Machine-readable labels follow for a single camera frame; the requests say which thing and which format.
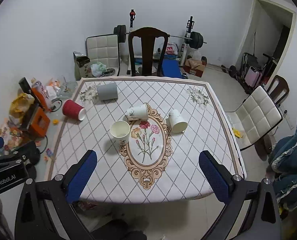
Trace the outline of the white cup bamboo print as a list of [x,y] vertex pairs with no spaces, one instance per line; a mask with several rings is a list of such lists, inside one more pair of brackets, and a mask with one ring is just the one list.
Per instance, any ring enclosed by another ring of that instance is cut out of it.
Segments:
[[181,116],[181,113],[176,109],[171,109],[169,111],[168,120],[173,133],[183,133],[188,126],[187,122]]
[[149,114],[147,105],[143,103],[137,107],[131,107],[126,111],[126,117],[129,121],[148,120]]

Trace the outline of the floral diamond pattern tablecloth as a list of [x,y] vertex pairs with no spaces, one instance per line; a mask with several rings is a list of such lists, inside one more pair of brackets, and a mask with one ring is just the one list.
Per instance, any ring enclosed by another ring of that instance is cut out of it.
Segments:
[[[115,82],[118,98],[100,101],[97,87]],[[212,193],[201,171],[200,152],[208,150],[231,174],[245,177],[244,163],[228,119],[212,87],[203,81],[166,77],[113,76],[82,79],[72,100],[86,109],[83,121],[60,118],[50,139],[45,173],[65,173],[87,150],[98,164],[81,199],[142,204],[196,199]],[[126,111],[145,103],[148,120],[129,121]],[[173,133],[168,113],[176,109],[187,122]],[[130,124],[129,142],[110,134],[116,121]]]

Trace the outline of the blue weight bench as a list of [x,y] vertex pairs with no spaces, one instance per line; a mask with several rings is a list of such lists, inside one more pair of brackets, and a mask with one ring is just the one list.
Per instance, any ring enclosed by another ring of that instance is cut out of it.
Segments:
[[163,76],[182,78],[182,73],[180,71],[179,63],[176,60],[164,59],[162,63]]

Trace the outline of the floral orange packet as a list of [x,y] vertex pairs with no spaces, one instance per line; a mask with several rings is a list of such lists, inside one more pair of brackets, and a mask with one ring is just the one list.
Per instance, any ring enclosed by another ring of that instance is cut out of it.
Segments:
[[0,137],[3,139],[3,147],[0,148],[0,154],[7,155],[18,146],[21,146],[24,140],[23,133],[7,118],[0,126]]

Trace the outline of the white cup bamboo print right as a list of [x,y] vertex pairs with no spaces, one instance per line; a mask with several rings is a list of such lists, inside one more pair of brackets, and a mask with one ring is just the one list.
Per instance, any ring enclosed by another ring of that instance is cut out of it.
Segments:
[[181,113],[176,109],[171,109],[169,111],[168,120],[173,133],[183,133],[188,126],[187,122],[181,116]]

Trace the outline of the silver tea box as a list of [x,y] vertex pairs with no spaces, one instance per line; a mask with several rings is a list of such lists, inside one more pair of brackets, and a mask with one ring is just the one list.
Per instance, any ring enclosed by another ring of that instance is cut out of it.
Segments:
[[77,51],[73,52],[74,57],[74,75],[77,81],[81,78],[93,77],[91,70],[91,60],[85,54],[78,53]]

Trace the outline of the blue denim ruffled cloth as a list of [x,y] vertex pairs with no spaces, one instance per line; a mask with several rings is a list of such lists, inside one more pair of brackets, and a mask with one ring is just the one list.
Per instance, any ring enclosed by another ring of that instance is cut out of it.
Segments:
[[288,211],[297,209],[297,127],[293,136],[273,146],[268,163],[275,173],[273,188],[278,204]]

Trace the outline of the white padded chair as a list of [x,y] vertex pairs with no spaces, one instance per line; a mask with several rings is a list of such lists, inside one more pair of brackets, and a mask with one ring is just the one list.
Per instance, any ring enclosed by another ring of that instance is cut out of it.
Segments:
[[91,64],[102,63],[120,74],[120,49],[117,34],[90,36],[86,38],[86,55]]
[[253,146],[282,121],[275,102],[262,87],[257,87],[233,112],[225,113],[231,127],[241,133],[237,139],[240,150]]

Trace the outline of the cardboard box on floor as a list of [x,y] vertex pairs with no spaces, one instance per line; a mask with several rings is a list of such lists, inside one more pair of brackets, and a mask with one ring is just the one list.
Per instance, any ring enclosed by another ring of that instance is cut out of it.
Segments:
[[206,65],[201,60],[187,59],[184,64],[184,71],[197,77],[202,77]]

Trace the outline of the orange window box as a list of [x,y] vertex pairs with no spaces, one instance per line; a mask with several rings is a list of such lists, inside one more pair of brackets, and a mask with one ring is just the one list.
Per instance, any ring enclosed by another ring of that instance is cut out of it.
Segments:
[[37,106],[33,113],[29,115],[27,131],[30,135],[34,135],[38,138],[44,138],[46,136],[50,119],[44,113],[43,109]]

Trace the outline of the glass ashtray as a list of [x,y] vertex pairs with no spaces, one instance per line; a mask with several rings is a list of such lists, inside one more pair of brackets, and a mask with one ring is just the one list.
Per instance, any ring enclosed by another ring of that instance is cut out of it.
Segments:
[[68,81],[64,76],[59,78],[60,90],[57,93],[59,98],[71,98],[74,94],[78,83],[76,81]]

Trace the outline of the yellow plastic bag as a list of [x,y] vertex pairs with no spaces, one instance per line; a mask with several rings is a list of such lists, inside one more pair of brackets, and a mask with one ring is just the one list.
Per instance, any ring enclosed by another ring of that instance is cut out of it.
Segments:
[[12,101],[9,109],[9,115],[15,119],[22,120],[25,113],[34,102],[35,99],[32,95],[20,93],[18,97]]

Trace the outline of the pink suitcase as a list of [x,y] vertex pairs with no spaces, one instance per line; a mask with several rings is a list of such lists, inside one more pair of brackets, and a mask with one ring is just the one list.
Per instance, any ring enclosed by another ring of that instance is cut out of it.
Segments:
[[257,68],[250,66],[245,76],[245,82],[249,87],[254,88],[260,77],[261,72]]

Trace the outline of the red ribbed paper cup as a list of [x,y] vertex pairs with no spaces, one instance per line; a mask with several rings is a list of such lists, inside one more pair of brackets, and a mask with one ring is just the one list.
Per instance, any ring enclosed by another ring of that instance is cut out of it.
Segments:
[[86,117],[86,109],[71,99],[66,100],[63,104],[62,113],[77,121],[83,121]]

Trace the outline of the dark wooden chair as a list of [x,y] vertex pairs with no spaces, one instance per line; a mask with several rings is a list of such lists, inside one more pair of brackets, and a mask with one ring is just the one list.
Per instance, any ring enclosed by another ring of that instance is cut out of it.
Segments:
[[142,76],[152,76],[153,67],[153,52],[155,39],[162,37],[164,39],[163,48],[161,50],[159,63],[156,71],[156,76],[162,76],[162,65],[164,55],[168,44],[168,34],[160,29],[154,27],[143,27],[132,31],[128,36],[129,44],[129,58],[131,66],[131,76],[136,76],[135,54],[133,49],[133,38],[138,37],[141,39],[142,46]]
[[289,94],[289,86],[287,81],[279,76],[275,75],[271,84],[267,88],[267,92],[277,107],[280,107],[281,103],[285,100]]

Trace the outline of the white cup calligraphy print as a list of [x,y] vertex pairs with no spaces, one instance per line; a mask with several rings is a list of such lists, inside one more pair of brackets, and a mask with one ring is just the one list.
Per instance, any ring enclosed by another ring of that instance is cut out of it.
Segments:
[[110,134],[121,146],[126,145],[129,142],[130,131],[130,124],[124,120],[116,121],[110,127]]

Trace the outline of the white cup bamboo print centre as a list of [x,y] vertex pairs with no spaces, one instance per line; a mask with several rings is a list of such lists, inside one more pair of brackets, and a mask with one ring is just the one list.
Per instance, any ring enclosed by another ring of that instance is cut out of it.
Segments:
[[149,114],[147,105],[143,103],[137,107],[131,107],[126,111],[126,117],[129,121],[148,120]]

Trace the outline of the white padded chair right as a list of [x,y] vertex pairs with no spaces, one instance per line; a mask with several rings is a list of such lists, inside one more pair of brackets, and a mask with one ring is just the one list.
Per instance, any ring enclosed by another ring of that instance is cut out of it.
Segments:
[[231,127],[241,133],[237,139],[240,150],[253,146],[282,121],[275,102],[262,87],[257,87],[233,112],[225,113]]

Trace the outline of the white padded chair back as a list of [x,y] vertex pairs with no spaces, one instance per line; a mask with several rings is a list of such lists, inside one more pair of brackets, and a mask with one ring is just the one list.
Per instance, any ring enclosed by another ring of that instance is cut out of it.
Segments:
[[120,49],[117,34],[90,36],[86,38],[86,55],[91,64],[102,63],[120,74]]

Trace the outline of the grey paper cup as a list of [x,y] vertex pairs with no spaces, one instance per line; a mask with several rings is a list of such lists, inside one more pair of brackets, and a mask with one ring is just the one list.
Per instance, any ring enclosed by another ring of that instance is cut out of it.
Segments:
[[100,101],[107,101],[118,98],[118,90],[115,82],[98,86],[97,92]]

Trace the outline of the dark wooden chair right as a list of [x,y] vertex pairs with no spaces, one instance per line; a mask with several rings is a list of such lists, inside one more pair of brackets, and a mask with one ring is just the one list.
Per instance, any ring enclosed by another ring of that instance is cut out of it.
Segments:
[[289,86],[287,81],[279,76],[275,75],[271,84],[267,88],[267,92],[277,107],[280,107],[281,103],[285,100],[289,94]]

